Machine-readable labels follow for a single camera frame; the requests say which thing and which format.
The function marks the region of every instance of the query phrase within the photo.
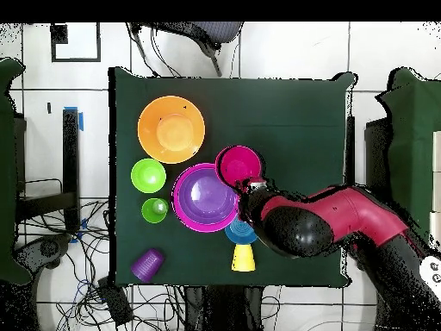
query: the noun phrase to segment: yellow cup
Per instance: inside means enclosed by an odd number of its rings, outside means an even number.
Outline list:
[[[231,270],[234,272],[253,272],[256,270],[251,244],[236,245]]]

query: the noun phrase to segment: purple cup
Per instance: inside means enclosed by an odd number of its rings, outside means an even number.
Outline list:
[[[237,215],[238,197],[217,178],[214,164],[198,164],[185,170],[177,179],[172,196],[175,214],[194,231],[219,231]]]
[[[150,249],[132,265],[132,273],[143,283],[149,283],[164,262],[164,256],[156,249]]]

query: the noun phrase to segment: blue bowl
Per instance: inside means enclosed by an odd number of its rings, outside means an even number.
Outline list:
[[[236,245],[252,244],[258,238],[252,227],[248,223],[240,221],[237,216],[225,228],[225,234]]]

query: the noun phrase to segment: green cup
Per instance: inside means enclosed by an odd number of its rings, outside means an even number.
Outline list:
[[[168,203],[161,198],[147,199],[141,208],[144,219],[150,223],[159,223],[165,219],[169,210]]]
[[[132,168],[130,174],[132,183],[143,193],[155,193],[165,184],[165,169],[155,159],[142,159]]]

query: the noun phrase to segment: floor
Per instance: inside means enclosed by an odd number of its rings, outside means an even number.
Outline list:
[[[358,81],[352,96],[352,114],[356,121],[356,181],[364,183],[363,130],[366,122],[386,115],[375,95],[386,89],[389,73],[399,66],[411,66],[426,78],[440,75],[439,29],[439,25],[430,22],[246,22],[241,37],[241,77],[329,79],[339,72],[355,72]],[[57,45],[57,58],[96,57],[95,23],[68,23],[68,32],[69,43]],[[0,25],[0,57],[17,58],[26,66],[10,91],[16,110],[28,120],[26,179],[62,178],[61,113],[66,106],[76,106],[84,115],[84,128],[79,134],[82,205],[105,203],[109,195],[108,67],[123,66],[140,76],[151,75],[129,40],[124,23],[100,23],[100,32],[101,62],[52,62],[48,24]],[[149,37],[148,30],[141,32],[149,65],[161,75],[170,75],[153,53]],[[195,42],[163,32],[158,32],[156,42],[167,63],[182,75],[216,78],[210,59]],[[232,63],[237,44],[238,39],[220,51],[218,60],[224,78],[230,72],[232,77],[238,77],[239,53]],[[27,184],[29,196],[58,190],[56,181]],[[92,207],[84,206],[81,216],[87,217]],[[90,226],[105,228],[102,215],[94,216]],[[45,230],[21,225],[18,245]],[[85,234],[84,240],[91,242],[93,238]],[[93,261],[97,277],[101,278],[109,270],[108,242],[101,241],[99,250],[101,253],[94,254]],[[68,253],[77,275],[84,278],[81,247],[72,243]],[[64,257],[57,269],[42,274],[37,301],[43,331],[54,331],[59,324],[61,314],[56,303],[66,310],[74,301],[78,281],[72,269],[72,262]],[[264,295],[278,298],[281,306],[273,315],[276,301],[264,299],[263,316],[269,317],[264,320],[264,331],[372,331],[376,291],[351,259],[347,272],[352,284],[344,289],[267,287]],[[164,305],[161,297],[149,302],[150,306],[143,305],[142,296],[164,294],[162,286],[134,286],[126,291],[140,318],[164,319],[171,313],[171,306]],[[134,331],[136,325],[137,322],[129,324],[127,331]],[[164,328],[165,322],[158,325]],[[168,326],[176,329],[176,318]],[[109,324],[102,331],[126,331],[121,328]],[[84,327],[80,331],[97,329]],[[152,328],[140,323],[136,331]]]

